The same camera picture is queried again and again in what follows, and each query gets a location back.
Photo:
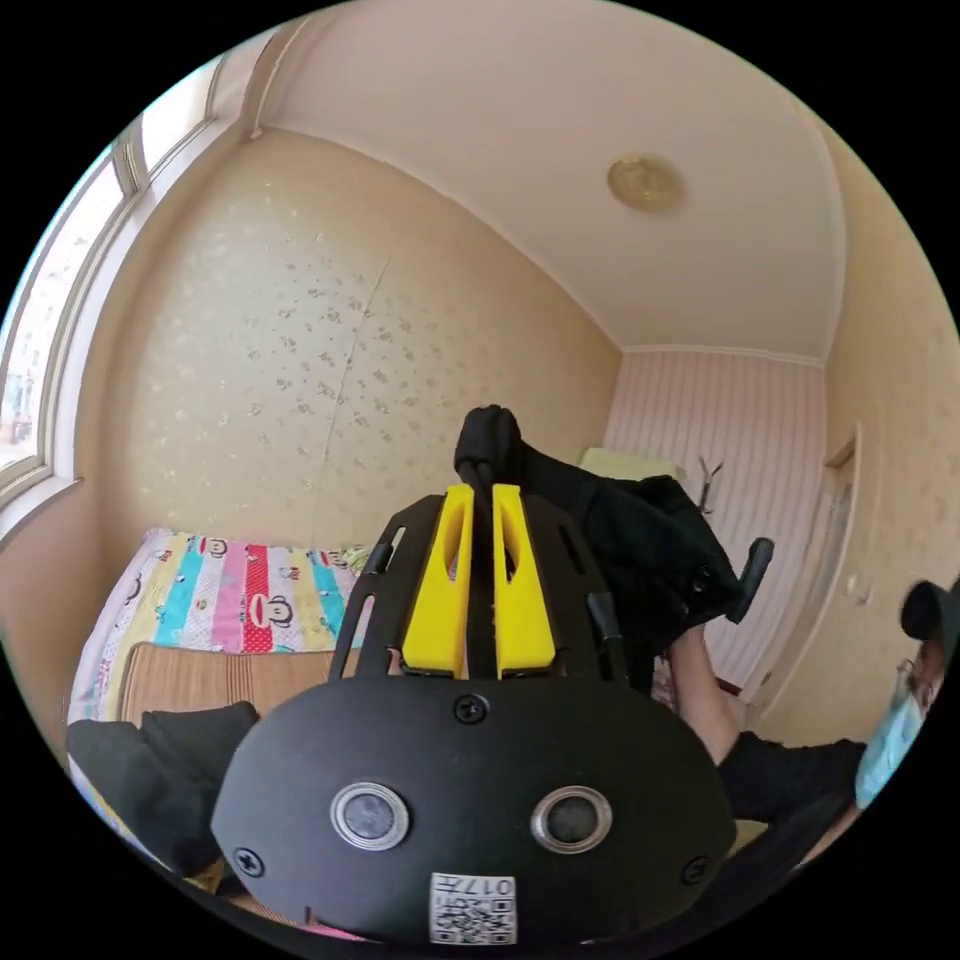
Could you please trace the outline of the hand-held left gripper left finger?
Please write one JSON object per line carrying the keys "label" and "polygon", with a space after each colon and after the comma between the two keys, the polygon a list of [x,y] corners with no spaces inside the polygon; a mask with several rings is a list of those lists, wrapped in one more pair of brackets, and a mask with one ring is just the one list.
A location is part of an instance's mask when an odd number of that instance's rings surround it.
{"label": "hand-held left gripper left finger", "polygon": [[464,674],[474,505],[467,484],[449,487],[442,498],[401,647],[409,672]]}

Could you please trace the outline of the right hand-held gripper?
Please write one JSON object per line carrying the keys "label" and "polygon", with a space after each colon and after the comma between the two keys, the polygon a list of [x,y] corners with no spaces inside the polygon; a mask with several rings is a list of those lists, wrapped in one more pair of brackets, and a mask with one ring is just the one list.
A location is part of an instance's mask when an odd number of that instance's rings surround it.
{"label": "right hand-held gripper", "polygon": [[727,555],[703,553],[683,557],[684,563],[658,575],[663,612],[661,638],[678,638],[718,617],[736,613],[743,587]]}

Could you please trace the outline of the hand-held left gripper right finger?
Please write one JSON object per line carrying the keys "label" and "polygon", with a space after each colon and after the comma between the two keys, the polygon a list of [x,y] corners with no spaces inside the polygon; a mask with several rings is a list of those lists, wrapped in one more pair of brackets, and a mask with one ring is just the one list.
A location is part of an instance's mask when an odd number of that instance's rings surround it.
{"label": "hand-held left gripper right finger", "polygon": [[519,487],[493,486],[492,532],[498,676],[547,671],[556,648]]}

